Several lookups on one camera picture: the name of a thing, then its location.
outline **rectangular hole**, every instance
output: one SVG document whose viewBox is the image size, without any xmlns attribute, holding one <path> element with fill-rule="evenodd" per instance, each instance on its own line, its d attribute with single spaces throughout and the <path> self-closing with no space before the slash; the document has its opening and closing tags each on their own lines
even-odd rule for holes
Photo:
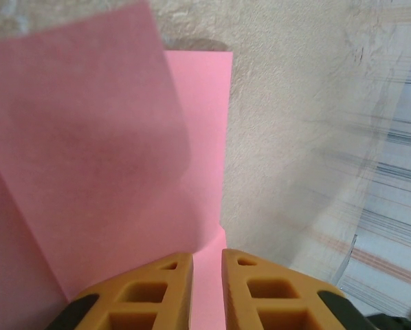
<svg viewBox="0 0 411 330">
<path fill-rule="evenodd" d="M 253 298 L 299 298 L 291 283 L 278 279 L 253 279 L 247 282 Z"/>
<path fill-rule="evenodd" d="M 103 330 L 152 330 L 156 313 L 111 313 Z"/>
<path fill-rule="evenodd" d="M 164 282 L 133 283 L 124 290 L 119 301 L 130 303 L 160 303 L 167 290 Z"/>
<path fill-rule="evenodd" d="M 306 310 L 260 310 L 258 315 L 264 330 L 322 330 Z"/>
</svg>

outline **folded pink paper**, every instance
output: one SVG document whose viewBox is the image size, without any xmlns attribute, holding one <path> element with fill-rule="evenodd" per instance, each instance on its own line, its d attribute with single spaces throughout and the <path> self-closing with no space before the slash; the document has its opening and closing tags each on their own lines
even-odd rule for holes
<svg viewBox="0 0 411 330">
<path fill-rule="evenodd" d="M 179 100 L 144 3 L 0 42 L 0 329 L 178 251 L 201 278 L 192 329 L 224 329 L 232 55 L 166 54 Z"/>
</svg>

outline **orange plastic part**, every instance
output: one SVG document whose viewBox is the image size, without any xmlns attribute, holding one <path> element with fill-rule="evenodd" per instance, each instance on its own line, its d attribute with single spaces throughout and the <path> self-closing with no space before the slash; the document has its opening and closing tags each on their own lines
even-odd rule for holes
<svg viewBox="0 0 411 330">
<path fill-rule="evenodd" d="M 319 298 L 336 287 L 238 250 L 223 251 L 227 330 L 344 330 Z"/>
<path fill-rule="evenodd" d="M 90 287 L 100 297 L 76 330 L 188 330 L 193 259 L 172 254 Z"/>
</svg>

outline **pink paper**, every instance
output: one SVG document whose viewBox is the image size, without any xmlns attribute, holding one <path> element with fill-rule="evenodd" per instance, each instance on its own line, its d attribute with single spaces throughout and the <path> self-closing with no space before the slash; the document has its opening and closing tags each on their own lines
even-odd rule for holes
<svg viewBox="0 0 411 330">
<path fill-rule="evenodd" d="M 0 177 L 0 329 L 43 329 L 65 303 Z"/>
<path fill-rule="evenodd" d="M 3 304 L 9 288 L 18 301 L 34 293 L 7 287 L 19 278 L 49 278 L 36 296 L 53 309 L 55 285 L 70 299 L 189 251 L 192 329 L 225 328 L 219 214 L 232 55 L 166 54 L 184 111 L 143 3 L 0 43 L 2 205 L 15 209 L 0 242 L 13 244 L 8 226 L 33 240 L 0 253 L 0 272 L 21 255 L 35 265 L 19 261 L 0 281 Z"/>
</svg>

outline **black rubber pad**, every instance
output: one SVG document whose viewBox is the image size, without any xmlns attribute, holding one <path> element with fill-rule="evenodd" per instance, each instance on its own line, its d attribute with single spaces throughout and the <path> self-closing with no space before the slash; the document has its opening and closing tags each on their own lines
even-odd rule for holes
<svg viewBox="0 0 411 330">
<path fill-rule="evenodd" d="M 89 294 L 71 302 L 45 330 L 74 330 L 98 298 L 98 294 Z"/>
<path fill-rule="evenodd" d="M 346 330 L 375 330 L 372 323 L 346 298 L 329 291 L 319 291 L 318 296 Z"/>
</svg>

